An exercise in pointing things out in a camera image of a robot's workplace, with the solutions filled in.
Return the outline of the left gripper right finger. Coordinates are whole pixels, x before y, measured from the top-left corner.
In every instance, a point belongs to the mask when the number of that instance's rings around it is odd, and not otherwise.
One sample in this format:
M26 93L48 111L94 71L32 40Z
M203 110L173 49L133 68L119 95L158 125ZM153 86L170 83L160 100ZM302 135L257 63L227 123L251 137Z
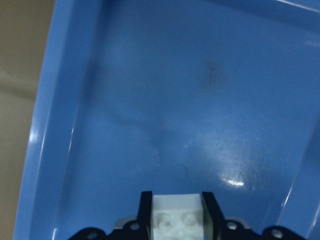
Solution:
M240 221L226 219L212 192L202 193L203 227L208 240L303 240L304 237L282 226L271 226L261 234Z

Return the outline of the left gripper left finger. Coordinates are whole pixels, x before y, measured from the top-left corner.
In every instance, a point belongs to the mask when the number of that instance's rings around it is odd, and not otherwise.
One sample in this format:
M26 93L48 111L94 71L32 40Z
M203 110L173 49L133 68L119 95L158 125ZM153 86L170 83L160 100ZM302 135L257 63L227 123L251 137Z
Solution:
M96 227L87 227L71 236L69 240L150 240L152 199L151 191L143 191L136 219L127 221L123 227L114 229L110 234Z

